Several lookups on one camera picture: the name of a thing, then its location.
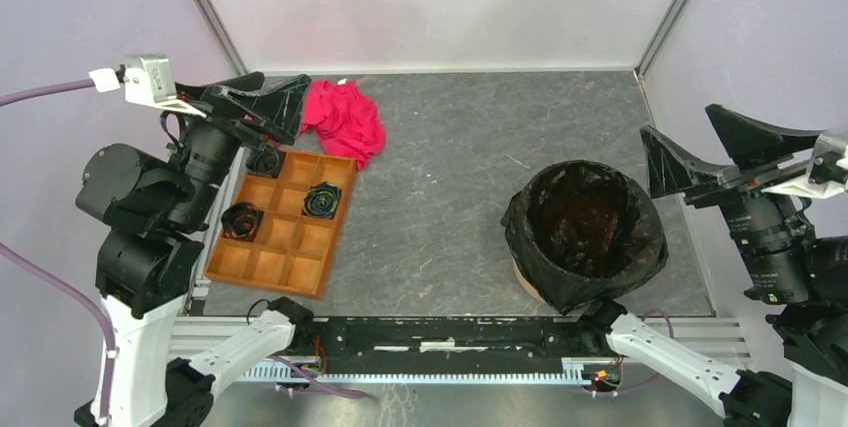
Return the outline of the black trash bag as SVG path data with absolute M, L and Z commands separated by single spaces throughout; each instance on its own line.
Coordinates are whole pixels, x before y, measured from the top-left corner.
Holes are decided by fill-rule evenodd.
M 510 199 L 500 223 L 522 274 L 562 315 L 642 287 L 669 259 L 648 193 L 599 162 L 542 169 Z

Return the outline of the orange trash bin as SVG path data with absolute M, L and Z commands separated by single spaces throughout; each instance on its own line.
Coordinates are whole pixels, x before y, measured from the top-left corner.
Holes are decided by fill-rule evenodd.
M 528 281 L 528 279 L 522 274 L 522 272 L 519 268 L 519 264 L 518 264 L 518 262 L 515 258 L 512 259 L 512 266 L 513 266 L 513 272 L 514 272 L 519 284 L 527 292 L 527 294 L 530 295 L 536 301 L 538 301 L 538 302 L 540 302 L 540 303 L 542 303 L 542 304 L 544 304 L 548 307 L 551 307 L 554 311 L 556 311 L 556 308 L 553 307 L 547 300 L 545 300 L 542 297 L 542 295 L 540 294 L 539 290 L 533 284 L 531 284 Z

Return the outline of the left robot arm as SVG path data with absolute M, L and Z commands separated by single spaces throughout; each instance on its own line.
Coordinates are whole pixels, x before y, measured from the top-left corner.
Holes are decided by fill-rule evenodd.
M 174 116 L 179 130 L 161 160 L 115 143 L 84 169 L 77 207 L 108 229 L 95 284 L 111 328 L 101 385 L 75 411 L 80 426 L 197 426 L 216 398 L 256 364 L 284 349 L 306 352 L 313 326 L 269 311 L 227 340 L 171 358 L 174 323 L 192 282 L 204 231 L 238 151 L 292 144 L 311 80 L 267 84 L 253 72 L 190 86 L 168 73 L 127 68 L 129 102 Z

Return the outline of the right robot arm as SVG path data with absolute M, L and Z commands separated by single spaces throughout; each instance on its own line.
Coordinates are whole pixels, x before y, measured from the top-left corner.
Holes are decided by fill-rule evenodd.
M 820 238 L 806 217 L 816 199 L 847 190 L 847 130 L 771 125 L 718 104 L 706 115 L 729 163 L 703 161 L 652 126 L 640 131 L 653 198 L 717 207 L 752 285 L 778 306 L 768 324 L 793 376 L 737 369 L 666 337 L 615 301 L 579 317 L 591 355 L 632 358 L 697 397 L 727 426 L 843 426 L 847 422 L 847 240 Z

